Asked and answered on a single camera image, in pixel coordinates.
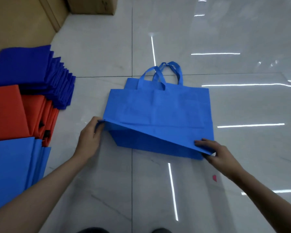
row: bag handle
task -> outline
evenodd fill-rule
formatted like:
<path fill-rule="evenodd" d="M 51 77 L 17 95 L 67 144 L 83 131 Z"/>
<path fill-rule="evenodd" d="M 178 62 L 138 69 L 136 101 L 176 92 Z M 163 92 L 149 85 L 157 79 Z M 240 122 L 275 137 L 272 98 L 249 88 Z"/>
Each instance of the bag handle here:
<path fill-rule="evenodd" d="M 155 74 L 158 75 L 157 77 L 160 79 L 161 83 L 164 85 L 164 90 L 166 89 L 166 81 L 158 66 L 151 67 L 147 71 L 145 71 L 145 73 L 139 78 L 137 89 L 141 89 L 143 87 L 143 82 L 144 82 L 146 73 L 152 70 L 155 70 Z"/>
<path fill-rule="evenodd" d="M 176 62 L 171 61 L 169 63 L 161 63 L 161 65 L 159 66 L 160 70 L 163 71 L 165 66 L 170 67 L 170 69 L 174 72 L 174 74 L 177 75 L 178 78 L 178 85 L 183 86 L 183 75 L 182 75 L 182 70 L 180 65 L 178 65 Z M 153 81 L 158 81 L 159 79 L 159 75 L 158 74 L 154 74 L 153 76 Z"/>

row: glossy white floor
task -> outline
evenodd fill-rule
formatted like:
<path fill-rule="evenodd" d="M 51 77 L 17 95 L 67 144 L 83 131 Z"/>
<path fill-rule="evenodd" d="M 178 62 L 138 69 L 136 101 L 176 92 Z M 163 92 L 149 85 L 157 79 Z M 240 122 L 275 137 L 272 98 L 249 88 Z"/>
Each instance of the glossy white floor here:
<path fill-rule="evenodd" d="M 110 89 L 175 61 L 186 86 L 210 89 L 215 139 L 291 203 L 291 0 L 119 0 L 115 16 L 70 15 L 52 49 L 79 78 L 45 174 L 71 157 Z M 106 132 L 41 232 L 274 232 L 241 192 L 205 161 L 117 147 Z"/>

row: shoe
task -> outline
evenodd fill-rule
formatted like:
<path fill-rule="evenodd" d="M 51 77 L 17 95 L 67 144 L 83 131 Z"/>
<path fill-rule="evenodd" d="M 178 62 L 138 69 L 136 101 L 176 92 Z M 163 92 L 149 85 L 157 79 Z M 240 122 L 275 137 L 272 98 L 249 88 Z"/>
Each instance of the shoe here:
<path fill-rule="evenodd" d="M 79 231 L 78 233 L 109 233 L 109 232 L 103 228 L 90 227 L 90 228 L 84 229 L 82 231 Z"/>
<path fill-rule="evenodd" d="M 165 228 L 159 228 L 159 229 L 152 231 L 152 233 L 172 233 L 172 232 L 165 229 Z"/>

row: brown box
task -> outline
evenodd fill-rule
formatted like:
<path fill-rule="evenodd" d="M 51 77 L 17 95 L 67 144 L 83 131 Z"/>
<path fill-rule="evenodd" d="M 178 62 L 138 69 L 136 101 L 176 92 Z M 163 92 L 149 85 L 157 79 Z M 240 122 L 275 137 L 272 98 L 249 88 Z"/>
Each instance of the brown box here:
<path fill-rule="evenodd" d="M 73 14 L 114 15 L 117 0 L 68 0 Z"/>
<path fill-rule="evenodd" d="M 47 1 L 50 9 L 44 10 L 39 0 L 0 0 L 0 50 L 51 43 L 68 11 L 63 0 Z"/>

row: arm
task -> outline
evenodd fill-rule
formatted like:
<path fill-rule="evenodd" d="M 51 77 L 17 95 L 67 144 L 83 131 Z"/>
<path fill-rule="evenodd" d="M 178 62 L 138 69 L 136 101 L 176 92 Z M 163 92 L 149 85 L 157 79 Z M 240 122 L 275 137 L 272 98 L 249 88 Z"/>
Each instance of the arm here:
<path fill-rule="evenodd" d="M 49 175 L 0 208 L 0 233 L 38 232 L 63 192 L 92 157 L 100 142 L 103 125 L 94 133 L 93 117 L 81 131 L 74 155 Z"/>
<path fill-rule="evenodd" d="M 194 142 L 196 146 L 207 146 L 216 151 L 216 156 L 203 156 L 249 196 L 277 233 L 291 232 L 290 203 L 246 172 L 225 146 L 207 139 Z"/>

